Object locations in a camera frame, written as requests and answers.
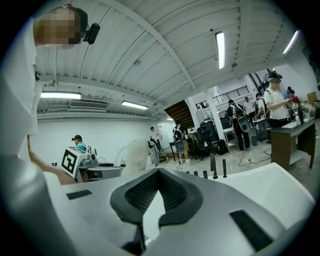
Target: wooden desk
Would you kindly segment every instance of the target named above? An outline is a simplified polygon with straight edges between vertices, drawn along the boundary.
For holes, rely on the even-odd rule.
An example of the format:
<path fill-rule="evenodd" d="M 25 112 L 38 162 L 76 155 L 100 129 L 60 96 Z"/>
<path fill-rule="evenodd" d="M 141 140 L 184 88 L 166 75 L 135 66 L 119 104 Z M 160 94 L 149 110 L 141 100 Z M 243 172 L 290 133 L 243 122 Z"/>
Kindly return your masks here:
<path fill-rule="evenodd" d="M 271 131 L 271 163 L 288 170 L 289 166 L 306 154 L 311 156 L 309 168 L 314 163 L 316 125 L 314 117 L 293 128 L 278 127 Z"/>

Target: gray floor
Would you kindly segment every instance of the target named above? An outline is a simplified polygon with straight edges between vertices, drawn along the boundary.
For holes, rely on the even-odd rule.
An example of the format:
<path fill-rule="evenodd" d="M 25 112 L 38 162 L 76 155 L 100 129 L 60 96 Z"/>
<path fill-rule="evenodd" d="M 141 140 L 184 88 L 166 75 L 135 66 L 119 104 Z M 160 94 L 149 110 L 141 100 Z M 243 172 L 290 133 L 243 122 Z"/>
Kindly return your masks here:
<path fill-rule="evenodd" d="M 315 122 L 316 129 L 320 131 L 320 120 L 317 119 Z M 316 199 L 319 194 L 319 184 L 320 184 L 320 138 L 316 137 L 315 144 L 315 157 L 313 161 L 312 169 L 309 169 L 309 164 L 307 163 L 308 159 L 300 159 L 296 163 L 292 164 L 289 169 L 289 173 L 295 177 Z M 269 155 L 265 154 L 264 151 L 268 154 L 271 153 L 271 145 L 266 144 L 266 141 L 263 143 L 258 142 L 257 146 L 250 147 L 249 150 L 245 150 L 244 154 L 239 152 L 238 145 L 234 145 L 230 148 L 230 152 L 225 155 L 216 155 L 216 167 L 217 174 L 223 174 L 223 159 L 226 159 L 226 167 L 227 173 L 235 174 L 240 172 L 245 172 L 254 168 L 262 167 L 271 163 L 271 159 Z M 239 166 L 240 158 L 244 158 L 241 160 L 241 164 L 243 166 Z M 262 162 L 259 163 L 250 163 L 248 164 L 248 159 L 251 159 L 252 162 Z M 178 165 L 178 160 L 175 162 L 173 159 L 169 159 L 168 161 L 162 162 L 159 165 L 159 168 L 164 168 L 167 170 L 176 170 Z M 190 163 L 183 163 L 179 167 L 179 171 L 186 172 L 189 171 L 193 174 L 194 171 L 198 171 L 199 176 L 203 176 L 203 171 L 206 170 L 208 175 L 213 175 L 210 172 L 210 158 L 205 157 L 203 161 L 200 159 L 195 160 L 191 158 Z"/>

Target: black chair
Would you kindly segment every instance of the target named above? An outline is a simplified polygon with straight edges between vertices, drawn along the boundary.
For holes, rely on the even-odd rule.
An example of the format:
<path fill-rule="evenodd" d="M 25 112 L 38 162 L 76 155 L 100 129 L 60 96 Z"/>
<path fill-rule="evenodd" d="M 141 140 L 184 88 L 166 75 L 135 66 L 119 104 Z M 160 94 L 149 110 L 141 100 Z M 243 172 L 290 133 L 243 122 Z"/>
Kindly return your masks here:
<path fill-rule="evenodd" d="M 196 138 L 198 139 L 199 146 L 198 149 L 200 151 L 200 158 L 201 161 L 204 159 L 204 154 L 206 152 L 212 153 L 213 152 L 213 145 L 210 136 L 210 131 L 205 130 L 203 127 L 200 127 L 196 130 Z"/>

